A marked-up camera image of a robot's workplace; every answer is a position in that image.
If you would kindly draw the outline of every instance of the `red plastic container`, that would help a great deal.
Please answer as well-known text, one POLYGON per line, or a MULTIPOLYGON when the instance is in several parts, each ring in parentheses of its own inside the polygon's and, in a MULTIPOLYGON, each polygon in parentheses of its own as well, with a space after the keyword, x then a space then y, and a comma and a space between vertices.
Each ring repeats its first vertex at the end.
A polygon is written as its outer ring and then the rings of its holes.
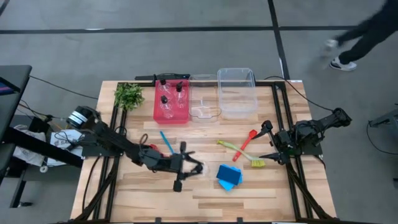
POLYGON ((188 80, 166 80, 171 85, 170 91, 161 91, 159 89, 160 81, 157 80, 155 84, 155 105, 154 105, 154 120, 158 124, 185 124, 189 121, 189 82, 188 80), (183 100, 185 101, 184 107, 179 108, 177 97, 174 95, 175 87, 178 83, 182 82, 182 89, 185 91, 183 100), (174 113, 170 119, 165 118, 164 111, 160 108, 160 98, 165 95, 168 99, 168 103, 172 107, 174 113))

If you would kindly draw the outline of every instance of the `yellow brush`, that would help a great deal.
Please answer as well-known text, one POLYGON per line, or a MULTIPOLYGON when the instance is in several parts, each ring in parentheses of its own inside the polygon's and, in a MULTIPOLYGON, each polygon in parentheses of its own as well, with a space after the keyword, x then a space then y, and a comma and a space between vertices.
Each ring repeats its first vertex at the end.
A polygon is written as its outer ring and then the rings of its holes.
POLYGON ((246 152, 242 151, 240 148, 236 147, 234 144, 231 144, 229 142, 224 142, 221 140, 217 140, 217 144, 222 144, 225 147, 234 149, 234 150, 240 152, 241 154, 243 154, 247 159, 249 159, 251 161, 251 167, 263 167, 266 165, 264 160, 262 160, 260 157, 250 156, 246 152))

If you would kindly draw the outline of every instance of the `green plant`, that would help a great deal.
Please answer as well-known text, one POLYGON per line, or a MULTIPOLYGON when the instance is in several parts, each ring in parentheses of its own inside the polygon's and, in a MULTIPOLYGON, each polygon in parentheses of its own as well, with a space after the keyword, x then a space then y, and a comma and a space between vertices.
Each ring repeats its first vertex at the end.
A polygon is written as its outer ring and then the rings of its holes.
POLYGON ((133 83, 119 84, 115 93, 115 105, 119 105, 121 108, 127 111, 131 111, 144 102, 142 97, 142 88, 133 83))

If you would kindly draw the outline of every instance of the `blue stick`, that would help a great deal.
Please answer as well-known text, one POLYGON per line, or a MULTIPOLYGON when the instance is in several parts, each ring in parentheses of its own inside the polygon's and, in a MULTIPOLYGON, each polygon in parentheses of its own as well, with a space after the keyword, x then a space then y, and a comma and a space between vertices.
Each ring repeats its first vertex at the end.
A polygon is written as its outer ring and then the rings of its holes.
POLYGON ((162 136, 164 142, 166 142, 166 145, 169 147, 170 152, 172 154, 174 154, 174 150, 173 150, 172 146, 170 145, 169 141, 167 140, 166 136, 164 136, 163 131, 160 131, 160 135, 162 136))

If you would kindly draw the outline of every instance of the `black pants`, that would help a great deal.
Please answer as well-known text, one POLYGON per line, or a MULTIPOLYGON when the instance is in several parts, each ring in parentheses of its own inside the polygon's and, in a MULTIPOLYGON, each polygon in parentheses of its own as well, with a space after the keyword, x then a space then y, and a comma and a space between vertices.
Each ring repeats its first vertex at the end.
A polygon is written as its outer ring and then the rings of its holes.
POLYGON ((380 19, 381 12, 378 12, 372 18, 360 23, 354 29, 345 32, 336 37, 338 44, 341 46, 344 42, 362 37, 351 50, 347 50, 339 55, 340 63, 348 64, 363 58, 373 47, 385 41, 397 29, 391 22, 384 22, 380 19))

